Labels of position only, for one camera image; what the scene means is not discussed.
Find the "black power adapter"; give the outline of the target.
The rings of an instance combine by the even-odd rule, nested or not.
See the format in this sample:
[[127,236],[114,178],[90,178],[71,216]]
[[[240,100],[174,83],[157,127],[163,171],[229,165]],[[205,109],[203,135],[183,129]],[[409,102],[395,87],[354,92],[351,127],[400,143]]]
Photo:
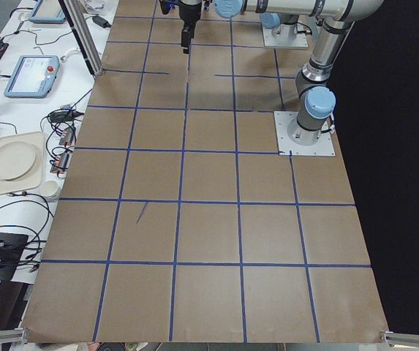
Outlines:
[[99,16],[99,15],[95,15],[92,17],[92,21],[98,25],[99,27],[103,28],[103,29],[107,29],[111,27],[111,24],[108,20],[104,19],[103,17]]

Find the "blue teach pendant far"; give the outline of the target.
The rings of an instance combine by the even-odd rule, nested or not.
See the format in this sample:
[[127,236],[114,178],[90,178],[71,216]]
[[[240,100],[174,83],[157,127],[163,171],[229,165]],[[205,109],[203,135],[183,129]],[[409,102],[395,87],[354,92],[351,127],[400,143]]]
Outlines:
[[32,23],[62,24],[65,20],[58,0],[38,0],[29,16]]

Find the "blue teach pendant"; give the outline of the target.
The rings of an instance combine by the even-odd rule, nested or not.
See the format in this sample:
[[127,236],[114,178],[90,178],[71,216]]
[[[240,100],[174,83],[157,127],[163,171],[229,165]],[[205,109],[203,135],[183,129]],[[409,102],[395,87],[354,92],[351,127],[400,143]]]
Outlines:
[[58,0],[38,0],[29,16],[32,23],[62,24],[65,20]]
[[4,90],[4,96],[8,98],[46,97],[55,83],[59,67],[58,56],[21,56]]

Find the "blue teach pendant near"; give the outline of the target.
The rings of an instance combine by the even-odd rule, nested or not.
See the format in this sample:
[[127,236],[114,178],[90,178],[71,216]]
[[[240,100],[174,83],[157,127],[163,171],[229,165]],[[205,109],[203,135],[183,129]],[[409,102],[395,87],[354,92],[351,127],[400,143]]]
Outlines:
[[59,67],[58,56],[21,56],[4,90],[4,96],[8,98],[46,97],[55,83]]

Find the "red circuit board upper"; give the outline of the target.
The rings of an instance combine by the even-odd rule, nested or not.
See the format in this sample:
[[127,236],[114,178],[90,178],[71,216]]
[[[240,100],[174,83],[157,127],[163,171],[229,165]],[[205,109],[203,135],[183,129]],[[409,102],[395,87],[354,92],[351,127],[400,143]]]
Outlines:
[[69,126],[65,128],[61,133],[61,137],[58,144],[60,146],[73,145],[76,141],[75,132],[76,132],[76,128],[74,126]]

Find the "red circuit board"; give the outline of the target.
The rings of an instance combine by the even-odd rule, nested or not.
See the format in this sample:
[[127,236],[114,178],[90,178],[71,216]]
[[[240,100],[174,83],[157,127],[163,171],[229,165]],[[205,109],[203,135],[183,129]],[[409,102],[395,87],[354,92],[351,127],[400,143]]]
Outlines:
[[69,168],[70,156],[71,156],[71,153],[68,151],[65,151],[59,155],[54,156],[54,158],[50,161],[50,164],[51,164],[50,172],[56,175],[66,173]]
[[76,141],[75,132],[76,132],[76,128],[74,126],[69,126],[65,128],[61,133],[61,137],[58,144],[60,146],[73,145]]

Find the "red circuit board lower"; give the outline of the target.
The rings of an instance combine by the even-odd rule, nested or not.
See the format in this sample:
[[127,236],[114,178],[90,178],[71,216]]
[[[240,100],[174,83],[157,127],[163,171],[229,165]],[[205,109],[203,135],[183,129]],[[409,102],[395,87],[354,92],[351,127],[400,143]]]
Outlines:
[[65,151],[59,155],[54,156],[54,158],[50,161],[50,164],[51,164],[50,172],[56,175],[66,173],[69,168],[70,156],[71,156],[71,153],[68,151]]

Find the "white paper cup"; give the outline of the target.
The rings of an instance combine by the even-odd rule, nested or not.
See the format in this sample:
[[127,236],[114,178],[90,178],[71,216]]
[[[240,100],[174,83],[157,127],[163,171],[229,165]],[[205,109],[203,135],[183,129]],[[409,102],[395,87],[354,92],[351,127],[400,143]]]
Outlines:
[[53,202],[59,199],[61,187],[56,181],[46,181],[39,188],[39,192],[48,202]]

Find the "beige tray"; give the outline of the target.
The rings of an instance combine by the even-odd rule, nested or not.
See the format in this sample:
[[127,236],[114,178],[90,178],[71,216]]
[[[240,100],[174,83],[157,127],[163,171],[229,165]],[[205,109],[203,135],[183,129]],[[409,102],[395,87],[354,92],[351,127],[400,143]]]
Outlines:
[[44,173],[45,135],[28,132],[0,138],[0,195],[38,187]]

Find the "beige round plate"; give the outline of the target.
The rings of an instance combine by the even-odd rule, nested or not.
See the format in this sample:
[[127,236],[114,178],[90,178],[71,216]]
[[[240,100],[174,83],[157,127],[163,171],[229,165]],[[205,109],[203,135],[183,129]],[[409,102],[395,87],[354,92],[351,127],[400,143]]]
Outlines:
[[0,147],[0,180],[12,180],[26,174],[34,165],[36,149],[16,141]]

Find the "aluminium frame post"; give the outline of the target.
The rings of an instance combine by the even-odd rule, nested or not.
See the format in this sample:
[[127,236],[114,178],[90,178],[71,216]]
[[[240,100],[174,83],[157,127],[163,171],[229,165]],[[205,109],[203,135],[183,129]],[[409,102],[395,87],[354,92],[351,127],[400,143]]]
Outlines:
[[79,3],[75,0],[59,0],[58,2],[80,48],[80,52],[82,53],[82,57],[90,74],[94,77],[101,75],[103,73],[103,66],[99,57],[99,52],[94,44]]

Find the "aluminium rail bottom left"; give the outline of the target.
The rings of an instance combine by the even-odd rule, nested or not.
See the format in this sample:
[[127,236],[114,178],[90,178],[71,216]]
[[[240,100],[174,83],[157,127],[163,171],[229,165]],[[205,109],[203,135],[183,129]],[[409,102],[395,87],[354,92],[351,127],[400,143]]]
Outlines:
[[27,331],[23,328],[0,331],[0,344],[26,343]]

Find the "aluminium rail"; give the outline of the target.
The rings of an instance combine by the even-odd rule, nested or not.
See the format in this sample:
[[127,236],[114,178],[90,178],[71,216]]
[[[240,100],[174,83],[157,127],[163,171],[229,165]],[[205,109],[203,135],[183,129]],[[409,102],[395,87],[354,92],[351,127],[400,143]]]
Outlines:
[[419,348],[419,335],[409,333],[394,333],[392,331],[381,331],[381,339],[388,345],[402,345],[406,347]]
[[26,343],[27,331],[23,328],[0,331],[0,344]]

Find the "aluminium rail bottom right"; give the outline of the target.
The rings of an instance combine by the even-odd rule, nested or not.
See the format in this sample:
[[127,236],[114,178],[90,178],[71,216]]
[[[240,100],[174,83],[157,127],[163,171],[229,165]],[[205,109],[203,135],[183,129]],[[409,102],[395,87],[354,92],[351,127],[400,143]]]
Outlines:
[[381,339],[388,345],[402,345],[406,347],[419,348],[419,335],[409,333],[394,333],[392,331],[381,331]]

